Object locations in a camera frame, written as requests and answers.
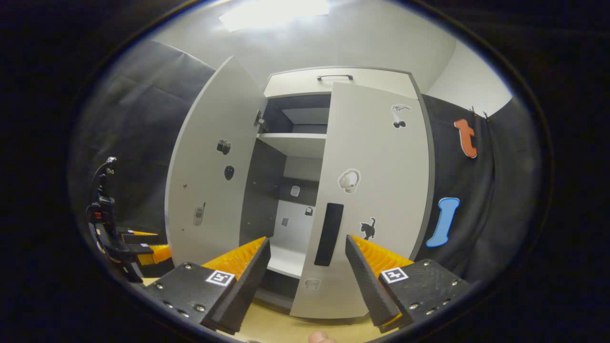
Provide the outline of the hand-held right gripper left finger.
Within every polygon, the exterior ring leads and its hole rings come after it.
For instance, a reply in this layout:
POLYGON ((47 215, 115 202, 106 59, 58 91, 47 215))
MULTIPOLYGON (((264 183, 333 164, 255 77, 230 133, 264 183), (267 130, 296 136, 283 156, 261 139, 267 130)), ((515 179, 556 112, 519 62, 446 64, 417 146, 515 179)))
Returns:
POLYGON ((270 257, 270 240, 260 237, 202 265, 181 263, 144 289, 181 318, 235 334, 240 331, 270 257))

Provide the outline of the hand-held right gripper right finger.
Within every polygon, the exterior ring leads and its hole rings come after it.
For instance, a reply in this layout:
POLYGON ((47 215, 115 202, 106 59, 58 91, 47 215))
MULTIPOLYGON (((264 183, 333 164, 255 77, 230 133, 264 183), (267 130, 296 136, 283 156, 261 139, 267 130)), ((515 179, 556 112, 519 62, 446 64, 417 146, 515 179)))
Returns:
POLYGON ((345 256, 381 333, 436 316, 472 287, 432 259, 414 262, 353 235, 345 239, 345 256))

